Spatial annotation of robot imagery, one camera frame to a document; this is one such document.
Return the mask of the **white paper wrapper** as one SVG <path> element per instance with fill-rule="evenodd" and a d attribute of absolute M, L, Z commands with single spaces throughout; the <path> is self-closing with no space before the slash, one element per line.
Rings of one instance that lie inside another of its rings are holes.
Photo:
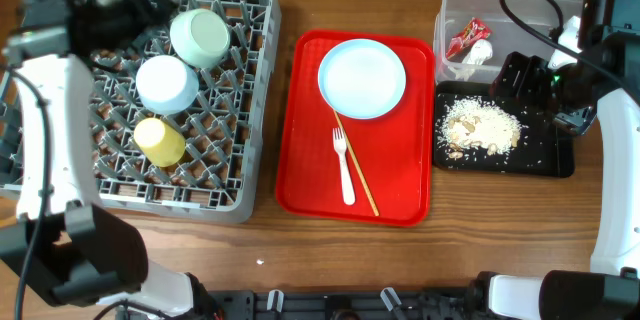
<path fill-rule="evenodd" d="M 476 72 L 476 67 L 483 65 L 486 61 L 493 57 L 493 46 L 488 40 L 478 40 L 471 47 L 471 50 L 462 60 L 465 65 L 464 68 L 455 69 L 451 71 L 455 75 L 456 80 L 468 81 L 470 77 Z"/>

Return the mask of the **light green bowl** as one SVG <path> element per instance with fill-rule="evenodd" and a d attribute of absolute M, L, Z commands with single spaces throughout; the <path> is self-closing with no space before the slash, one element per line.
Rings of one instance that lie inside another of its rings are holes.
<path fill-rule="evenodd" d="M 182 12 L 172 20 L 170 41 L 175 53 L 187 64 L 213 68 L 230 48 L 231 35 L 219 15 L 198 8 Z"/>

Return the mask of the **rice and food scraps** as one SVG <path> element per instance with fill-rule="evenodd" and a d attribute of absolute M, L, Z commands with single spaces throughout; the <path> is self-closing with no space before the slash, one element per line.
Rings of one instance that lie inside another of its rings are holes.
<path fill-rule="evenodd" d="M 525 126 L 495 102 L 480 97 L 458 98 L 444 105 L 436 120 L 436 140 L 459 159 L 484 150 L 487 156 L 509 155 L 518 147 Z"/>

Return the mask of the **red sauce packet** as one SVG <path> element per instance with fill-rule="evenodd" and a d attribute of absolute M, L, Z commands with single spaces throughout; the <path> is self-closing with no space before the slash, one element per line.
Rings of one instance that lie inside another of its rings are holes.
<path fill-rule="evenodd" d="M 484 21 L 472 17 L 469 23 L 458 34 L 451 38 L 445 57 L 447 59 L 453 58 L 474 45 L 477 41 L 488 39 L 492 33 L 493 31 Z"/>

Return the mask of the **red plastic serving tray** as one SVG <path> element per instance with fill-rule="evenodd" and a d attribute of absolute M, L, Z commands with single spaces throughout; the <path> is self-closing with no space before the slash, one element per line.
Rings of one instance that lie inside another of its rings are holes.
<path fill-rule="evenodd" d="M 429 209 L 434 114 L 434 53 L 422 40 L 373 35 L 400 58 L 407 87 L 399 104 L 373 120 L 340 115 L 378 206 L 375 217 L 352 160 L 356 202 L 343 202 L 333 111 L 322 99 L 317 74 L 321 60 L 355 32 L 311 30 L 296 43 L 284 121 L 275 197 L 287 211 L 346 221 L 414 226 Z"/>

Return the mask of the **yellow plastic cup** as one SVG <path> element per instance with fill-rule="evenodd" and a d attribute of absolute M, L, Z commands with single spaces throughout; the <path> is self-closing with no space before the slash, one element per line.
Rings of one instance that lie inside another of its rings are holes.
<path fill-rule="evenodd" d="M 177 164 L 185 152 L 184 136 L 157 118 L 146 118 L 134 129 L 134 142 L 156 167 Z"/>

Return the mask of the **light blue round plate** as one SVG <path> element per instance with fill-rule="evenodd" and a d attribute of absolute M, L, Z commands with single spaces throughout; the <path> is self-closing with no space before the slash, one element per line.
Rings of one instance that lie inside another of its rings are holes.
<path fill-rule="evenodd" d="M 331 48 L 321 60 L 317 82 L 328 106 L 340 115 L 370 120 L 393 110 L 407 86 L 399 56 L 387 45 L 364 38 Z"/>

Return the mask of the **wooden chopstick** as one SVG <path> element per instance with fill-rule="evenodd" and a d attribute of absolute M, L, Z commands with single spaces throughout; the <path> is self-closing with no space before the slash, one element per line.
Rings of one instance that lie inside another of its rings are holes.
<path fill-rule="evenodd" d="M 372 194 L 372 192 L 370 190 L 370 187 L 369 187 L 369 185 L 367 183 L 366 177 L 365 177 L 365 175 L 364 175 L 364 173 L 362 171 L 362 168 L 361 168 L 360 163 L 358 161 L 356 152 L 355 152 L 355 150 L 353 149 L 353 147 L 351 145 L 351 142 L 349 140 L 348 134 L 346 133 L 346 130 L 344 128 L 344 125 L 342 123 L 340 115 L 338 114 L 338 112 L 336 110 L 333 111 L 333 114 L 334 114 L 336 122 L 337 122 L 337 124 L 339 126 L 339 128 L 335 130 L 335 132 L 339 133 L 339 134 L 336 134 L 334 136 L 334 141 L 338 141 L 338 142 L 342 141 L 344 143 L 343 147 L 345 148 L 345 151 L 349 153 L 349 155 L 350 155 L 350 157 L 352 159 L 352 162 L 353 162 L 353 164 L 355 166 L 356 172 L 357 172 L 358 177 L 359 177 L 359 179 L 361 181 L 361 184 L 363 186 L 365 195 L 366 195 L 366 197 L 367 197 L 367 199 L 369 201 L 369 204 L 370 204 L 370 207 L 371 207 L 371 209 L 372 209 L 372 211 L 374 213 L 374 216 L 375 217 L 379 217 L 380 216 L 380 212 L 379 212 L 378 206 L 377 206 L 377 204 L 375 202 L 374 196 L 373 196 L 373 194 Z"/>

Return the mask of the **white plastic fork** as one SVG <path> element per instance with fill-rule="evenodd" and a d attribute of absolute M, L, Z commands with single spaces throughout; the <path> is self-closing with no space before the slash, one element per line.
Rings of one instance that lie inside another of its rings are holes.
<path fill-rule="evenodd" d="M 355 204 L 356 198 L 346 159 L 346 137 L 340 128 L 334 128 L 332 130 L 332 140 L 334 151 L 336 152 L 339 161 L 343 202 L 346 205 L 352 206 Z"/>

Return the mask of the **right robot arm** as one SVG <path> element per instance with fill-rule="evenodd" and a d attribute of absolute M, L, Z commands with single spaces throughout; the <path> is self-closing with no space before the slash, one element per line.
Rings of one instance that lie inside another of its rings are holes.
<path fill-rule="evenodd" d="M 557 70 L 513 52 L 490 93 L 511 97 L 572 135 L 600 124 L 601 215 L 587 272 L 552 270 L 542 278 L 479 274 L 469 304 L 513 319 L 636 319 L 639 316 L 639 0 L 583 0 L 577 47 L 503 12 L 574 63 Z"/>

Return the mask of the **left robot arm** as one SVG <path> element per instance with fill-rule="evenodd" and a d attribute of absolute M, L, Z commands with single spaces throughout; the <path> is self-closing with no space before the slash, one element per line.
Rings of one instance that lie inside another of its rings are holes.
<path fill-rule="evenodd" d="M 34 291 L 50 306 L 103 303 L 164 319 L 203 319 L 215 303 L 191 274 L 148 258 L 136 228 L 102 205 L 93 174 L 89 97 L 98 50 L 131 47 L 165 23 L 172 0 L 22 0 L 4 71 L 17 87 L 23 177 L 1 258 L 19 278 L 14 315 Z"/>

